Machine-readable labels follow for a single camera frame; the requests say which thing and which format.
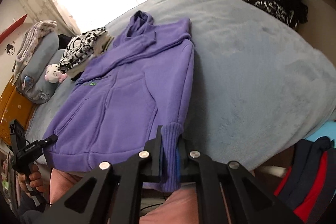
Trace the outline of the left forearm dark sleeve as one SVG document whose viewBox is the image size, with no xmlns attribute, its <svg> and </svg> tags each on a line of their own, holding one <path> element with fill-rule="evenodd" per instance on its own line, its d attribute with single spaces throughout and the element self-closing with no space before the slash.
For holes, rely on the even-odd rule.
<svg viewBox="0 0 336 224">
<path fill-rule="evenodd" d="M 34 200 L 21 189 L 21 201 L 18 208 L 18 218 L 20 223 L 32 224 L 45 212 L 47 203 L 39 206 L 35 205 Z"/>
</svg>

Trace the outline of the person's left hand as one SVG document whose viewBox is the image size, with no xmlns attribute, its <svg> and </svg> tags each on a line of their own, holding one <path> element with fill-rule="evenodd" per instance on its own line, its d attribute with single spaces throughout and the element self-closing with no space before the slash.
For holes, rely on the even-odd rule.
<svg viewBox="0 0 336 224">
<path fill-rule="evenodd" d="M 38 192 L 44 193 L 46 191 L 46 187 L 43 184 L 42 174 L 39 172 L 39 167 L 36 164 L 33 164 L 31 168 L 32 171 L 29 175 L 30 187 L 35 188 Z M 30 196 L 30 191 L 28 190 L 26 184 L 27 176 L 24 173 L 18 173 L 17 178 L 21 190 L 23 190 L 28 196 Z"/>
</svg>

